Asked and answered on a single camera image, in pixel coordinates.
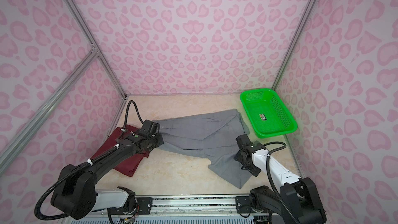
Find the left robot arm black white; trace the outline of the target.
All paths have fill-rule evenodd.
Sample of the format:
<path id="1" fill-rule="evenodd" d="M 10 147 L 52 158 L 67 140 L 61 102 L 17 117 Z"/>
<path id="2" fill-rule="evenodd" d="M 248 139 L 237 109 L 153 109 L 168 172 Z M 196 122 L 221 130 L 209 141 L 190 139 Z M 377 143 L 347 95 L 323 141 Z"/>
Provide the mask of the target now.
<path id="1" fill-rule="evenodd" d="M 121 186 L 115 190 L 97 190 L 95 185 L 126 159 L 162 144 L 160 125 L 150 120 L 145 120 L 134 132 L 122 132 L 117 144 L 101 155 L 78 166 L 64 167 L 57 182 L 37 201 L 35 217 L 44 221 L 66 217 L 79 220 L 92 212 L 111 208 L 125 214 L 137 213 L 138 203 L 132 190 Z"/>

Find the grey long sleeve shirt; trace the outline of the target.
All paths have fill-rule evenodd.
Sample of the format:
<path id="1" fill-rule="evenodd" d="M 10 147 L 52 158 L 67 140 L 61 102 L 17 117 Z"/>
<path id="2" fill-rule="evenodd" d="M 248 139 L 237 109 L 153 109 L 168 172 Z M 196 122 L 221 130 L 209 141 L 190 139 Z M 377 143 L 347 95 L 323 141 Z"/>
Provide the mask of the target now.
<path id="1" fill-rule="evenodd" d="M 241 169 L 234 156 L 236 138 L 250 130 L 236 109 L 156 121 L 164 144 L 161 150 L 185 156 L 207 158 L 208 168 L 241 189 L 252 175 Z"/>

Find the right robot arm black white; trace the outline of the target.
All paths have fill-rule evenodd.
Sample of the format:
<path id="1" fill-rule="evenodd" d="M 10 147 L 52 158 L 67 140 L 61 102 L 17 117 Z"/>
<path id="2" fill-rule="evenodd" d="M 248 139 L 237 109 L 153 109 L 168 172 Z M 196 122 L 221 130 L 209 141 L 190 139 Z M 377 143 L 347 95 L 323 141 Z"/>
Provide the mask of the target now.
<path id="1" fill-rule="evenodd" d="M 241 169 L 258 176 L 266 174 L 269 186 L 251 190 L 250 208 L 279 215 L 286 224 L 324 224 L 326 212 L 316 184 L 310 178 L 302 178 L 284 167 L 273 153 L 287 147 L 283 142 L 273 142 L 276 147 L 269 150 L 261 143 L 252 143 L 247 136 L 237 140 L 238 152 L 234 159 Z"/>

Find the maroon long sleeve shirt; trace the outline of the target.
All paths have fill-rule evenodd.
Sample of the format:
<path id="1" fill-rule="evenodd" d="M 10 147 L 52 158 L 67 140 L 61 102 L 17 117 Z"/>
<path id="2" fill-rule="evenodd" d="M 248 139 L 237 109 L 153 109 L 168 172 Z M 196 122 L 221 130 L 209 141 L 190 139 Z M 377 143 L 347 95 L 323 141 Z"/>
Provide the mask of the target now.
<path id="1" fill-rule="evenodd" d="M 106 151 L 115 147 L 117 144 L 116 139 L 122 134 L 121 127 L 116 127 L 112 134 L 107 138 L 107 140 L 102 144 L 102 146 L 92 155 L 91 159 L 97 158 Z M 113 167 L 114 170 L 119 173 L 132 177 L 137 171 L 141 161 L 144 158 L 148 158 L 150 151 L 143 151 L 141 153 L 129 153 L 129 154 L 119 154 L 116 158 L 119 164 Z"/>

